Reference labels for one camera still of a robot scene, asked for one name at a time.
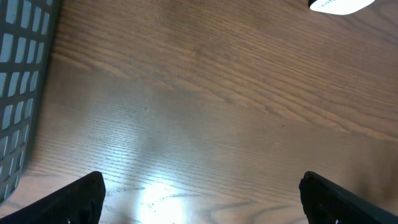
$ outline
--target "white object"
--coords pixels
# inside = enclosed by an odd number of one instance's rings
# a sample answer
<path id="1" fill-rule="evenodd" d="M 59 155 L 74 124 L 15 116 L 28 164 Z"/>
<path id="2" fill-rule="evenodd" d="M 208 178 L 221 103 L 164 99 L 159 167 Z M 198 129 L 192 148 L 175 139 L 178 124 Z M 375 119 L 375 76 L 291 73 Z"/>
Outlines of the white object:
<path id="1" fill-rule="evenodd" d="M 372 2 L 374 0 L 316 0 L 311 4 L 310 9 L 336 15 L 348 15 L 370 5 Z"/>

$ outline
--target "black object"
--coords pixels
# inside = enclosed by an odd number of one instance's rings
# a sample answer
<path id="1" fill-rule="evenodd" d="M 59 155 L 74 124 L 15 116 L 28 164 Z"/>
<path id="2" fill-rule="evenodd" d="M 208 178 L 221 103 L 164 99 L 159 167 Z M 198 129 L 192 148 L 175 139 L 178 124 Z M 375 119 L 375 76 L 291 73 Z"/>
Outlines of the black object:
<path id="1" fill-rule="evenodd" d="M 0 204 L 34 143 L 59 0 L 0 0 Z"/>
<path id="2" fill-rule="evenodd" d="M 105 198 L 100 172 L 92 172 L 0 219 L 0 224 L 98 224 Z"/>
<path id="3" fill-rule="evenodd" d="M 398 223 L 395 215 L 314 172 L 305 173 L 299 189 L 309 224 Z"/>

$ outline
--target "wooden table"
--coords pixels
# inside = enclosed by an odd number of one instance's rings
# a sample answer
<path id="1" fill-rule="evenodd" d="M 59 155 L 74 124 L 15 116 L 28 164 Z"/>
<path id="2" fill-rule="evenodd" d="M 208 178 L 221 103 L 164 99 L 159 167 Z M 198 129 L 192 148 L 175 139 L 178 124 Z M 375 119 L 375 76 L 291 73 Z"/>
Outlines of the wooden table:
<path id="1" fill-rule="evenodd" d="M 314 170 L 398 213 L 398 3 L 64 1 L 29 170 L 99 170 L 102 223 L 306 223 Z"/>

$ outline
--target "plastic basket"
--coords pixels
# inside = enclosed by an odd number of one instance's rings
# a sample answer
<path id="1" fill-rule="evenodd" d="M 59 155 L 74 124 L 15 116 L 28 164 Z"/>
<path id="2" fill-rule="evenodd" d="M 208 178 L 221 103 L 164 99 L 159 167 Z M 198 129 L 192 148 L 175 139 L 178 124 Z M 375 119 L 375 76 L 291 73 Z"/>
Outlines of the plastic basket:
<path id="1" fill-rule="evenodd" d="M 0 204 L 29 160 L 52 34 L 56 0 L 0 0 Z"/>

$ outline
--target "wooden surface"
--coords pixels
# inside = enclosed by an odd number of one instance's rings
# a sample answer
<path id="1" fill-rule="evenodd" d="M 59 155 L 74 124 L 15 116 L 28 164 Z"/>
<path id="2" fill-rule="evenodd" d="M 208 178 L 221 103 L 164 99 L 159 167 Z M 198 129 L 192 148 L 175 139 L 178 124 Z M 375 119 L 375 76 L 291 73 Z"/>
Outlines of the wooden surface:
<path id="1" fill-rule="evenodd" d="M 398 3 L 64 1 L 7 215 L 99 170 L 102 223 L 306 223 L 314 170 L 398 213 Z"/>

